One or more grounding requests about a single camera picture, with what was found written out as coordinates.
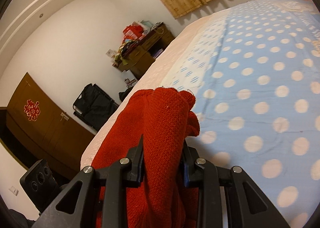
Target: silver screw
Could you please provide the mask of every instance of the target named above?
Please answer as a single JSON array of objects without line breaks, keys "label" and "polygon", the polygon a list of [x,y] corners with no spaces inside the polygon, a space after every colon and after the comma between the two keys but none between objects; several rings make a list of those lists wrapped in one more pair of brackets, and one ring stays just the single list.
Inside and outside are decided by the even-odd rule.
[{"label": "silver screw", "polygon": [[205,159],[203,159],[203,158],[198,158],[198,159],[196,160],[196,162],[197,162],[198,164],[200,164],[200,165],[203,165],[204,163],[206,163]]},{"label": "silver screw", "polygon": [[128,158],[123,158],[123,159],[120,159],[120,164],[125,165],[125,164],[128,164],[129,161],[130,160]]},{"label": "silver screw", "polygon": [[238,167],[238,166],[235,166],[232,168],[233,172],[235,173],[241,173],[242,172],[242,168],[241,167]]},{"label": "silver screw", "polygon": [[86,166],[83,168],[83,172],[85,172],[85,173],[90,173],[90,172],[92,172],[92,170],[93,170],[93,168],[91,166]]}]

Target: door handle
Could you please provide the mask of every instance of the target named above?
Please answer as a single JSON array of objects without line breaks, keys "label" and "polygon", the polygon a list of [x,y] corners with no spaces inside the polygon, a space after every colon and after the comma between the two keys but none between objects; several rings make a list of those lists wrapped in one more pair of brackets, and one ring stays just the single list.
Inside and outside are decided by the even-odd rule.
[{"label": "door handle", "polygon": [[66,121],[69,120],[69,117],[66,114],[64,114],[63,112],[60,114],[60,116],[61,116],[61,120],[60,121],[62,121],[62,119],[65,119]]}]

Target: red door decoration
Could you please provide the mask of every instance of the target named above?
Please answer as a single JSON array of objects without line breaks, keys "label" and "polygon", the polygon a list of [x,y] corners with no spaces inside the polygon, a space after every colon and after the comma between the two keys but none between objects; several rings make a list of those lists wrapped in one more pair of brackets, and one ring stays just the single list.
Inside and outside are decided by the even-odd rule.
[{"label": "red door decoration", "polygon": [[27,100],[27,105],[24,106],[24,112],[29,117],[29,121],[36,121],[40,114],[39,102],[34,103],[31,99]]}]

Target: red cloth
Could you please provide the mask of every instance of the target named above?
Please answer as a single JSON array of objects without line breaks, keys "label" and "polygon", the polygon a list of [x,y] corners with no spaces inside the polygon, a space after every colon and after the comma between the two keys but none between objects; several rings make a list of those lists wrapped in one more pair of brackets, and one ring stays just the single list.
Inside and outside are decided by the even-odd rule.
[{"label": "red cloth", "polygon": [[184,138],[200,131],[190,111],[194,103],[191,93],[173,88],[137,91],[98,150],[95,169],[125,157],[144,136],[144,181],[140,188],[127,189],[129,228],[196,227],[198,191],[184,188],[177,174]]}]

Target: knit fabric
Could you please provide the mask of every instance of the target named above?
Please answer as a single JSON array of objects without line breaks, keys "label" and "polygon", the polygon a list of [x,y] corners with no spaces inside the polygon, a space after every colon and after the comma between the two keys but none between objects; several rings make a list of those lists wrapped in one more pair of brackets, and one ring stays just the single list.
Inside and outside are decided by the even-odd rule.
[{"label": "knit fabric", "polygon": [[98,150],[95,169],[125,157],[143,134],[145,176],[139,188],[127,189],[129,228],[196,227],[198,192],[184,188],[178,173],[184,138],[200,131],[194,103],[191,93],[173,88],[137,91]]}]

